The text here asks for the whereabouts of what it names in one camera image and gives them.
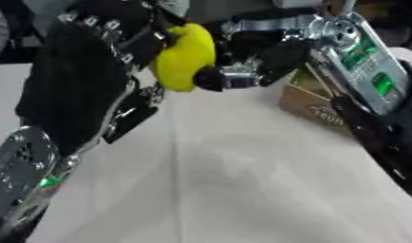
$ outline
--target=black glove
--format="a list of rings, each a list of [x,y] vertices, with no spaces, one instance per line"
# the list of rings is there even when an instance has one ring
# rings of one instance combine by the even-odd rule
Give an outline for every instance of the black glove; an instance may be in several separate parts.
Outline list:
[[[60,19],[16,113],[23,124],[41,126],[68,156],[103,135],[122,100],[137,91],[131,71],[149,65],[167,38],[148,1],[83,0]]]

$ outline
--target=silver metal plate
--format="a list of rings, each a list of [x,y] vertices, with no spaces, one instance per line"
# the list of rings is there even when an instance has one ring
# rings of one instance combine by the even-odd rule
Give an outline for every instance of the silver metal plate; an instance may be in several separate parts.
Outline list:
[[[367,38],[373,44],[375,50],[370,52],[354,67],[347,68],[342,60],[344,55],[353,48],[347,46],[346,43],[351,41],[352,46],[355,47],[358,45],[358,41],[354,38],[346,40],[339,38],[345,44],[339,47],[325,43],[322,47],[319,47],[318,52],[315,52],[315,54],[318,53],[321,57],[313,55],[316,59],[324,59],[324,61],[318,61],[318,63],[326,64],[317,66],[317,68],[322,69],[319,73],[326,76],[322,78],[324,80],[331,80],[333,86],[337,86],[342,92],[349,94],[357,103],[362,103],[367,111],[377,115],[385,115],[394,111],[406,96],[409,82],[406,71],[380,40],[368,22],[359,14],[351,12],[347,16],[333,21],[334,23],[341,21],[352,23],[356,28],[352,33],[358,31],[361,40]],[[327,27],[334,28],[336,26],[334,23],[327,24]],[[326,33],[329,32],[338,33],[337,31],[324,30],[325,38],[328,38]],[[379,93],[373,83],[373,79],[379,74],[386,75],[393,83],[392,89],[384,96]]]
[[[0,147],[0,219],[17,226],[44,207],[25,208],[42,181],[56,166],[56,146],[39,127],[22,127]],[[4,234],[6,225],[0,229]]]

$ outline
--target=robotic hand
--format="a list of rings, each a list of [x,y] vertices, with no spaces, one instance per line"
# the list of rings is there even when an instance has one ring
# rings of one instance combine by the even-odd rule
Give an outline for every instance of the robotic hand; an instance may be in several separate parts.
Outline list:
[[[194,82],[213,91],[267,86],[306,64],[364,149],[412,196],[412,68],[359,14],[323,16],[278,9],[212,23],[220,66]]]
[[[82,0],[58,19],[16,107],[22,127],[0,147],[0,242],[26,241],[80,154],[156,113],[163,88],[135,75],[168,47],[155,64],[163,70],[191,36],[168,32],[185,23],[153,0]]]

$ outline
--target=screw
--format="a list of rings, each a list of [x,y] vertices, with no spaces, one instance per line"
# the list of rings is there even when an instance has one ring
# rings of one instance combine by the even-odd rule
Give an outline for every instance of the screw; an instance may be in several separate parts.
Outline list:
[[[149,3],[147,3],[147,2],[142,1],[142,2],[141,2],[141,5],[142,5],[143,7],[145,7],[146,9],[153,9],[153,6],[151,6],[151,4],[149,4]]]
[[[58,16],[58,19],[63,23],[73,22],[78,17],[76,12],[68,12]]]
[[[105,28],[107,29],[116,29],[121,25],[121,22],[117,20],[111,20],[105,23]]]
[[[128,53],[122,57],[122,62],[129,64],[134,60],[134,56],[131,53]]]
[[[98,18],[95,16],[90,16],[89,18],[84,20],[84,23],[89,27],[93,27],[95,24],[98,23]]]
[[[35,164],[36,170],[42,170],[45,168],[45,165],[42,162]]]

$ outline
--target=cardboard box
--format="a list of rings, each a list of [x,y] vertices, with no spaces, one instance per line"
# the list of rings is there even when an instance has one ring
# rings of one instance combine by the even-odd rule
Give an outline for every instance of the cardboard box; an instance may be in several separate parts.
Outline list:
[[[296,70],[288,81],[280,98],[280,107],[294,115],[352,137],[344,121],[331,108],[329,98],[322,84],[305,67]]]

